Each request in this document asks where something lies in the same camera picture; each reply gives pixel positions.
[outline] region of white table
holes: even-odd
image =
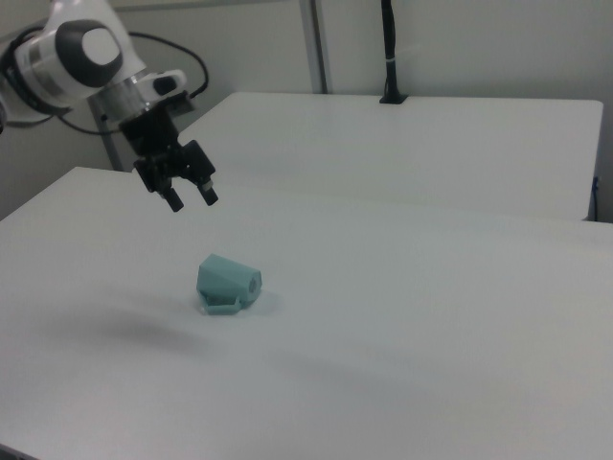
[[[0,222],[0,444],[41,460],[608,458],[613,228],[74,170]],[[261,269],[196,311],[210,253]]]
[[[602,104],[237,93],[186,129],[234,184],[528,217],[589,211]]]

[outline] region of cable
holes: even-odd
[[[185,53],[186,55],[191,56],[198,63],[198,65],[202,69],[202,72],[204,73],[204,82],[190,94],[190,99],[193,99],[199,94],[202,94],[209,87],[209,70],[207,69],[207,66],[202,60],[202,58],[199,55],[197,55],[195,52],[193,52],[192,50],[189,50],[184,46],[181,46],[177,43],[174,43],[170,40],[166,40],[165,38],[161,38],[156,35],[143,34],[140,32],[130,32],[129,34],[130,36],[135,36],[137,38],[144,38],[147,40],[157,41],[164,45],[170,46],[171,48],[174,48],[176,50],[179,50]]]
[[[594,199],[594,221],[598,222],[598,186],[599,179],[594,177],[592,181],[592,198]]]
[[[40,32],[42,31],[44,28],[42,26],[35,26],[35,27],[31,27],[29,29],[26,29],[25,31],[23,31],[21,34],[19,34],[15,40],[13,40],[13,43],[16,44],[16,46],[21,45],[24,41],[26,41],[26,38],[28,37],[29,34],[33,34],[34,32]]]
[[[65,125],[67,125],[68,127],[71,127],[72,129],[74,129],[75,131],[81,132],[83,134],[89,134],[91,136],[110,136],[111,134],[117,134],[121,132],[119,129],[112,129],[110,131],[92,131],[90,129],[85,129],[84,127],[73,125],[68,120],[66,120],[63,117],[63,115],[57,115],[57,119],[60,120]]]

